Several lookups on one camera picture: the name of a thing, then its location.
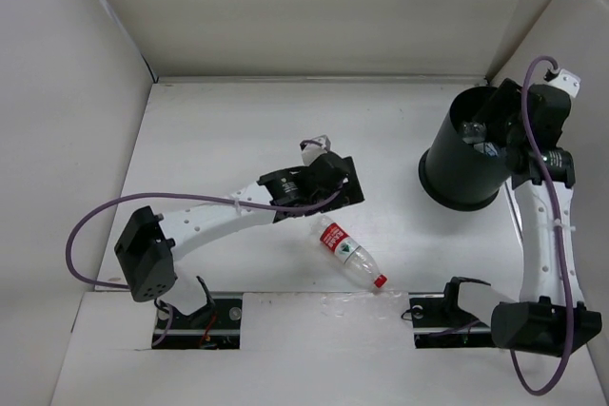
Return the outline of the clear bottle orange blue label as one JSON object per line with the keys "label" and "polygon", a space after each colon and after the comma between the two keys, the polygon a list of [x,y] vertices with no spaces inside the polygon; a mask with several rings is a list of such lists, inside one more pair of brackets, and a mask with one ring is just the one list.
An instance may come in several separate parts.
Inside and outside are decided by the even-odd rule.
{"label": "clear bottle orange blue label", "polygon": [[475,144],[474,148],[486,157],[497,159],[503,159],[505,157],[505,149],[492,142]]}

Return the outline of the clear bottle red label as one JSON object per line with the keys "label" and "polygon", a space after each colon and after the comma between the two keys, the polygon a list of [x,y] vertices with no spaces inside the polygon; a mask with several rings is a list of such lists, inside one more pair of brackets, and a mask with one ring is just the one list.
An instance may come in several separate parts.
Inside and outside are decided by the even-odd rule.
{"label": "clear bottle red label", "polygon": [[324,250],[336,259],[349,280],[368,290],[381,290],[386,285],[387,277],[373,256],[341,225],[321,216],[311,231]]}

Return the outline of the clear Pepsi bottle black cap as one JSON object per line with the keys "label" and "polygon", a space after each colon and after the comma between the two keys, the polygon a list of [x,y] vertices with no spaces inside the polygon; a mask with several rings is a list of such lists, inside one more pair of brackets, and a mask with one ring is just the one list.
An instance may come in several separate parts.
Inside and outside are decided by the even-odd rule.
{"label": "clear Pepsi bottle black cap", "polygon": [[463,122],[460,126],[460,135],[462,140],[473,148],[475,144],[488,142],[486,140],[486,133],[486,126],[484,124],[476,122]]}

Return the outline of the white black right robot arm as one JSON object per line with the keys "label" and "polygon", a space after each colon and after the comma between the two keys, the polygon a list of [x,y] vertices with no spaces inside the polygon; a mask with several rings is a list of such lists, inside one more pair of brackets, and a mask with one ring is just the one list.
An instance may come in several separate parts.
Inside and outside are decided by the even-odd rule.
{"label": "white black right robot arm", "polygon": [[511,300],[485,281],[453,278],[440,312],[453,324],[478,319],[495,346],[513,352],[567,358],[602,328],[577,279],[570,223],[575,164],[558,145],[579,84],[570,73],[531,87],[505,79],[471,118],[484,126],[486,143],[511,174],[521,215],[522,284]]}

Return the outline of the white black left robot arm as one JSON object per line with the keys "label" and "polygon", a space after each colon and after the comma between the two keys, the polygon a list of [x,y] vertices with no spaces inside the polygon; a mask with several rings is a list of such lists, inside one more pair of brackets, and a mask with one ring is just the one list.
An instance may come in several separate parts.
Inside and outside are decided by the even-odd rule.
{"label": "white black left robot arm", "polygon": [[171,290],[175,263],[202,246],[255,226],[310,217],[364,201],[355,162],[323,152],[310,164],[275,170],[227,197],[166,194],[199,204],[172,213],[135,210],[114,246],[131,297],[154,301]]}

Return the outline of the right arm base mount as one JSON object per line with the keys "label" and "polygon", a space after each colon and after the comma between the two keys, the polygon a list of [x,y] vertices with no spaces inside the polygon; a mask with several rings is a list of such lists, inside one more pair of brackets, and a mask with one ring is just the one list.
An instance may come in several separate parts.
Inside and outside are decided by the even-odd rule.
{"label": "right arm base mount", "polygon": [[444,293],[413,293],[401,315],[411,322],[416,349],[494,348],[487,325],[456,305]]}

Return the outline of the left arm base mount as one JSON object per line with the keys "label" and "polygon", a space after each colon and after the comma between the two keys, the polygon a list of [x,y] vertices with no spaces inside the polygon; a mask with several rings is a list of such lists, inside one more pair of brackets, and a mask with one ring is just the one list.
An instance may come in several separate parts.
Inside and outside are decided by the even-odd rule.
{"label": "left arm base mount", "polygon": [[151,337],[154,350],[238,350],[241,343],[243,295],[212,293],[215,306],[206,305],[194,316],[155,301],[156,321]]}

